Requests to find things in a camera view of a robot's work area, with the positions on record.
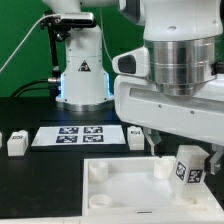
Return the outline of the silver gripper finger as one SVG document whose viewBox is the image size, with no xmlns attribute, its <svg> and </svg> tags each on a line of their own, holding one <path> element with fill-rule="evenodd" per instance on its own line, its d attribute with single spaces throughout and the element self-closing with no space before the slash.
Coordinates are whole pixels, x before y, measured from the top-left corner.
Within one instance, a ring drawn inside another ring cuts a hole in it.
<svg viewBox="0 0 224 224">
<path fill-rule="evenodd" d="M 212 151 L 214 154 L 209 160 L 209 172 L 212 175 L 216 175 L 222 168 L 221 158 L 224 155 L 224 146 L 213 144 Z"/>
</svg>

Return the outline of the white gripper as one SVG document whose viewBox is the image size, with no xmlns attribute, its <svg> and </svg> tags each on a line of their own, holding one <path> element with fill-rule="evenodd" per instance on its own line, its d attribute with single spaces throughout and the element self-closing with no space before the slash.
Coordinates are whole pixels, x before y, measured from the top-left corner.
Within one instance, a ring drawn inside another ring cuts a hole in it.
<svg viewBox="0 0 224 224">
<path fill-rule="evenodd" d="M 224 75 L 198 85 L 191 97 L 166 96 L 147 79 L 119 75 L 114 94 L 118 117 L 144 127 L 152 155 L 158 131 L 224 146 Z"/>
</svg>

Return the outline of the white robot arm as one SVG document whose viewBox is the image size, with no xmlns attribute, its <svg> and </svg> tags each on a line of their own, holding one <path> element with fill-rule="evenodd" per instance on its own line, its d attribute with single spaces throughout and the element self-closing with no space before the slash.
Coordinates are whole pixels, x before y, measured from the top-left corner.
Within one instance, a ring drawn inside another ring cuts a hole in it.
<svg viewBox="0 0 224 224">
<path fill-rule="evenodd" d="M 120 120 L 210 143 L 211 173 L 224 155 L 221 0 L 43 0 L 61 19 L 78 4 L 117 4 L 144 27 L 144 46 L 113 58 Z"/>
</svg>

